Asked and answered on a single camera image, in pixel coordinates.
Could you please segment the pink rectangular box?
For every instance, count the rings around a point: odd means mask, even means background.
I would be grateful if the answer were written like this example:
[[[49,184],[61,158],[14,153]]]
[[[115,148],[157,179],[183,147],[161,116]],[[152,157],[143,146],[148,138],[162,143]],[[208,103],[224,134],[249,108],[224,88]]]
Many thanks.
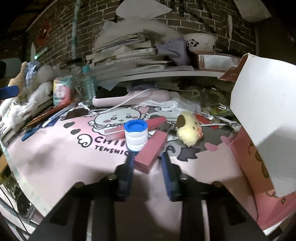
[[[158,156],[163,151],[167,139],[167,132],[155,131],[155,133],[148,139],[145,146],[135,156],[134,168],[142,173],[148,174],[158,159]]]

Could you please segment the white plush toy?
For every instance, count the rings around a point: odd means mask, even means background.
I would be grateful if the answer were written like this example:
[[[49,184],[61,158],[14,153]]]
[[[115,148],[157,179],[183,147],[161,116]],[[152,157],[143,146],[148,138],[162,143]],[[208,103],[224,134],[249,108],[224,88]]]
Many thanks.
[[[8,86],[17,86],[16,97],[8,98],[1,104],[1,123],[14,128],[33,116],[37,108],[53,95],[53,81],[62,76],[60,64],[41,65],[39,61],[23,62],[20,73],[12,78]]]

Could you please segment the blue cap white jar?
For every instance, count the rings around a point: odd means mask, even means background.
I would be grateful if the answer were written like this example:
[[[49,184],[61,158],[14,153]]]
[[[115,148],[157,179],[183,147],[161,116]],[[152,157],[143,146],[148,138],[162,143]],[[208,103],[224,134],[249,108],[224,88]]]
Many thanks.
[[[130,120],[124,124],[127,148],[139,152],[148,141],[148,124],[144,120]]]

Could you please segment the yellow plush dog toy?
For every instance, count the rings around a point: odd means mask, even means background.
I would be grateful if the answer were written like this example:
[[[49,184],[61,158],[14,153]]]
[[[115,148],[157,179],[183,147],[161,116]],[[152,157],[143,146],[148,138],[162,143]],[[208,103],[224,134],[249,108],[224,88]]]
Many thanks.
[[[182,111],[175,123],[177,136],[188,147],[194,146],[203,138],[202,128],[193,113]]]

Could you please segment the blue flat card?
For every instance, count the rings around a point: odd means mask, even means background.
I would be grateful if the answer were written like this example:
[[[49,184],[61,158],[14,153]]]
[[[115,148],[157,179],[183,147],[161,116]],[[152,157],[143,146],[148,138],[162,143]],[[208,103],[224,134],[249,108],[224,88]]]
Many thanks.
[[[31,130],[27,131],[24,136],[21,138],[22,142],[24,142],[25,140],[27,140],[29,137],[31,137],[32,135],[34,135],[38,130],[40,129],[39,126],[32,128]]]

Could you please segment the white pen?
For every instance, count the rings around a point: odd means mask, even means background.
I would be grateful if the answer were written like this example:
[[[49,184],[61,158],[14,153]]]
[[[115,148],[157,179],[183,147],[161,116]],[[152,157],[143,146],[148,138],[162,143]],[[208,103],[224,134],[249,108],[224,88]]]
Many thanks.
[[[60,117],[65,112],[69,111],[71,108],[75,107],[77,104],[78,104],[78,101],[73,102],[72,104],[69,104],[67,107],[61,109],[60,111],[58,111],[57,113],[55,113],[53,116],[51,116],[46,122],[44,122],[42,124],[42,127],[43,128],[46,127],[50,122],[52,122],[56,118]]]

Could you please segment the colourful tissue pack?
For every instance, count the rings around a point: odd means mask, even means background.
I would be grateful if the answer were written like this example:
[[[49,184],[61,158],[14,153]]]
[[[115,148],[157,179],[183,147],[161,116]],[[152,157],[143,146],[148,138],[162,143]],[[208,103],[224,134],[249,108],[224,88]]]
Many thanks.
[[[73,76],[57,77],[53,82],[53,104],[60,106],[72,100],[74,91]]]

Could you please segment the pink hair brush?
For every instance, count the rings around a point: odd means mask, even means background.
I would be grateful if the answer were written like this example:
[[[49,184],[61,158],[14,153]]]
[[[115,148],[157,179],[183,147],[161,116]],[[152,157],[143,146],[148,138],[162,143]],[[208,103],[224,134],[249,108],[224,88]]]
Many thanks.
[[[128,94],[119,97],[94,97],[92,104],[97,108],[103,108],[117,105],[138,105],[148,100],[166,102],[170,99],[170,93],[167,90],[146,89],[130,91]]]

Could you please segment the pink printed desk mat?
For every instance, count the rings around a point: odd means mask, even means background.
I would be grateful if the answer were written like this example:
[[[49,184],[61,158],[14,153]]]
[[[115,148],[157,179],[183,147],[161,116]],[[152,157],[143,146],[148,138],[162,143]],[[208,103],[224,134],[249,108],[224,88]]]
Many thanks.
[[[125,162],[125,140],[109,142],[105,130],[126,123],[128,118],[158,116],[176,119],[172,112],[155,107],[127,107],[58,120],[26,140],[22,135],[15,137],[6,148],[6,159],[25,196],[46,215],[76,182],[95,183]],[[229,146],[233,133],[227,128],[204,127],[203,134],[203,140],[193,148],[169,137],[165,150],[171,161],[200,182],[222,182],[251,217],[257,218],[252,190]],[[115,205],[117,238],[178,240],[181,208],[180,202],[170,202],[166,194],[159,162],[148,174],[135,171],[130,197]]]

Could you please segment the green tall water bottle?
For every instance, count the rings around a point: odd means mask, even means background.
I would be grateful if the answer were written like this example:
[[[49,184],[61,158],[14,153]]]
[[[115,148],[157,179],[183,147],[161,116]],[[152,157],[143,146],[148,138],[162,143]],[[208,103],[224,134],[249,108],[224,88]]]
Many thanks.
[[[89,65],[84,65],[82,72],[83,76],[80,79],[82,99],[85,104],[92,105],[93,98],[96,94],[94,77],[90,74]]]

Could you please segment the white storage box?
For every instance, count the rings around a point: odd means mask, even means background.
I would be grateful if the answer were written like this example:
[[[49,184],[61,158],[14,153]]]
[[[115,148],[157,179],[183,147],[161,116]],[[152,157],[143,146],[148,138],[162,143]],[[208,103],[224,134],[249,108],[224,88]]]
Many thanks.
[[[230,109],[242,126],[230,147],[265,230],[295,212],[295,66],[245,54],[222,79],[234,82]]]

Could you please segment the stack of books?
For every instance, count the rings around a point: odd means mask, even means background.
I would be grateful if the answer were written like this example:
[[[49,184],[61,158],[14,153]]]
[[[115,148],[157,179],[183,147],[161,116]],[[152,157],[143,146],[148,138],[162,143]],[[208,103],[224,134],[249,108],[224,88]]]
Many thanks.
[[[133,33],[98,48],[86,56],[91,74],[100,87],[112,89],[120,82],[181,76],[221,77],[217,70],[198,69],[196,56],[189,57],[189,64],[178,66],[168,57],[157,56],[154,44],[160,44],[160,35],[144,30]]]

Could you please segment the purple cloth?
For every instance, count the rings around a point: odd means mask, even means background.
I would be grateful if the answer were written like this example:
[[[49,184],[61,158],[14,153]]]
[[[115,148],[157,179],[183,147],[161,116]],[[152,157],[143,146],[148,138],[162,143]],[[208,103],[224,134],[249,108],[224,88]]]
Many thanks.
[[[157,49],[157,56],[159,57],[168,57],[178,66],[189,64],[187,45],[182,37],[165,44],[154,44],[154,47]]]

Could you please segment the white panda bowl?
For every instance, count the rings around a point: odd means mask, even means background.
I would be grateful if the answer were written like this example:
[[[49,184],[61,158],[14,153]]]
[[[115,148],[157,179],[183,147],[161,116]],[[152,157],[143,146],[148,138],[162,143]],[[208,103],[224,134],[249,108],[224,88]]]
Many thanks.
[[[214,53],[216,36],[205,33],[193,33],[183,36],[189,51],[193,53]]]

